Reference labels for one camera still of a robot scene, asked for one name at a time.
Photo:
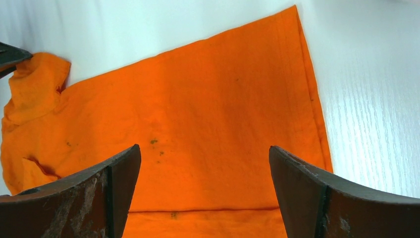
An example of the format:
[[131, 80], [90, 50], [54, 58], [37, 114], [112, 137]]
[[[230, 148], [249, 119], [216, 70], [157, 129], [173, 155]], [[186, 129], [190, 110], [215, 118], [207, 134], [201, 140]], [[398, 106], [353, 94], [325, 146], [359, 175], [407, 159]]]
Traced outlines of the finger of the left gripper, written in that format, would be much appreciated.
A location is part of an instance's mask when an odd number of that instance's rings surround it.
[[4, 78], [16, 70], [16, 66], [33, 55], [27, 50], [0, 43], [0, 77]]

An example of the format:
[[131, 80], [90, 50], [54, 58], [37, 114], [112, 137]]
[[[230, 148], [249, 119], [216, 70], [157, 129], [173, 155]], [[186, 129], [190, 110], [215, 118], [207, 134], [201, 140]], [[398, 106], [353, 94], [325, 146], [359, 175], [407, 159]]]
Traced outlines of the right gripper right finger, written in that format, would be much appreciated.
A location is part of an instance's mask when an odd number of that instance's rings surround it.
[[417, 238], [420, 201], [369, 188], [311, 165], [278, 146], [272, 181], [290, 238]]

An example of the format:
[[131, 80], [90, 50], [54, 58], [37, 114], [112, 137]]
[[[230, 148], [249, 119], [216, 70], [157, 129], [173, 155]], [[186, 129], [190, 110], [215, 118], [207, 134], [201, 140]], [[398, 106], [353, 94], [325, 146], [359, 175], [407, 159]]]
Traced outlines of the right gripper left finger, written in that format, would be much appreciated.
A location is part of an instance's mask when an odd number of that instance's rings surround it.
[[1, 237], [122, 237], [140, 166], [140, 147], [133, 145], [70, 176], [1, 196]]

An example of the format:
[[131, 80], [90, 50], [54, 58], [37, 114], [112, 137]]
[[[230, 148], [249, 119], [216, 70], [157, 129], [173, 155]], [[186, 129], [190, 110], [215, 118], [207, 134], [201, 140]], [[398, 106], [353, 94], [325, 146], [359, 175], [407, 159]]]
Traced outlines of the orange t-shirt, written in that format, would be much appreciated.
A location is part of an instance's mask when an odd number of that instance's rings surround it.
[[295, 6], [64, 87], [69, 71], [36, 53], [9, 79], [5, 184], [18, 194], [138, 144], [126, 238], [284, 238], [270, 146], [332, 171]]

